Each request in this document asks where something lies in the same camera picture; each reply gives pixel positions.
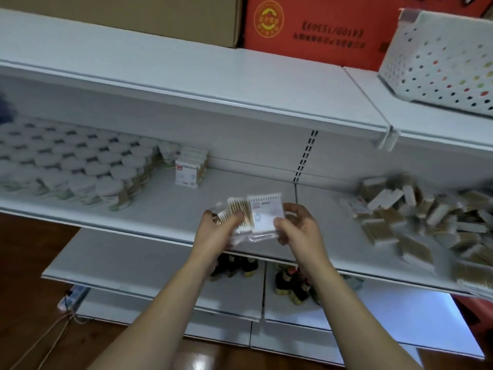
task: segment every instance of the red object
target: red object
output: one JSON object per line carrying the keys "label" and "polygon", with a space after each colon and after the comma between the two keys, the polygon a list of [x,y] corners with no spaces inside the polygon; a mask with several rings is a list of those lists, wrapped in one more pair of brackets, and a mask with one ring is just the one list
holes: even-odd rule
{"label": "red object", "polygon": [[453,298],[456,302],[459,302],[459,310],[472,333],[480,334],[493,329],[493,302],[482,298],[467,298],[464,296],[454,296]]}
{"label": "red object", "polygon": [[482,16],[493,0],[248,0],[244,48],[378,70],[400,8]]}

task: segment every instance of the person's right hand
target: person's right hand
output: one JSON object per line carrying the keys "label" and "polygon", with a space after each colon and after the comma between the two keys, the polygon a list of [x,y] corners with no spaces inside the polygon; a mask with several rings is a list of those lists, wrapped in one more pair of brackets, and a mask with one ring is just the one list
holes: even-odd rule
{"label": "person's right hand", "polygon": [[313,268],[330,263],[317,221],[310,212],[298,204],[284,203],[283,208],[296,216],[276,218],[274,226],[282,232],[279,242],[289,244],[299,266],[310,273]]}

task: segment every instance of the brown floor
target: brown floor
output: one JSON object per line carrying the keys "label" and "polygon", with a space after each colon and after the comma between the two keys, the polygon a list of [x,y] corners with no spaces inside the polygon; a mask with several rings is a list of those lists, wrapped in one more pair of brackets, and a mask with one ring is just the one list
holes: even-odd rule
{"label": "brown floor", "polygon": [[[56,304],[70,286],[40,279],[40,274],[78,228],[0,214],[0,370],[7,370],[50,327],[60,314]],[[48,351],[57,329],[17,369],[32,370]],[[70,323],[43,369],[83,370],[124,328],[102,322]],[[481,341],[484,350],[488,345]],[[426,370],[486,370],[487,362],[421,351]],[[339,369],[311,361],[248,348],[182,340],[174,369],[299,370]]]}

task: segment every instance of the plastic bag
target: plastic bag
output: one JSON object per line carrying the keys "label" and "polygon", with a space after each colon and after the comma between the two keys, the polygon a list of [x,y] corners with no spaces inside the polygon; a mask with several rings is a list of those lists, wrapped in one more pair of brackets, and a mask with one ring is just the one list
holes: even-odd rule
{"label": "plastic bag", "polygon": [[282,194],[249,195],[230,197],[226,203],[218,203],[209,210],[215,216],[217,224],[223,223],[232,214],[243,211],[244,220],[235,228],[230,238],[234,246],[239,243],[257,243],[269,239],[277,239],[278,231],[274,227],[274,218],[284,218]]}

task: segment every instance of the forearm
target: forearm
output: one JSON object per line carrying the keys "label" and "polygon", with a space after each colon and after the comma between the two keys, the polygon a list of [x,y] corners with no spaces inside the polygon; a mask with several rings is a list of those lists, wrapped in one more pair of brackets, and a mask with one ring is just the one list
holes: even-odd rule
{"label": "forearm", "polygon": [[311,267],[310,275],[348,370],[422,369],[329,261]]}
{"label": "forearm", "polygon": [[90,370],[167,369],[195,306],[207,267],[188,260],[151,305],[97,360]]}

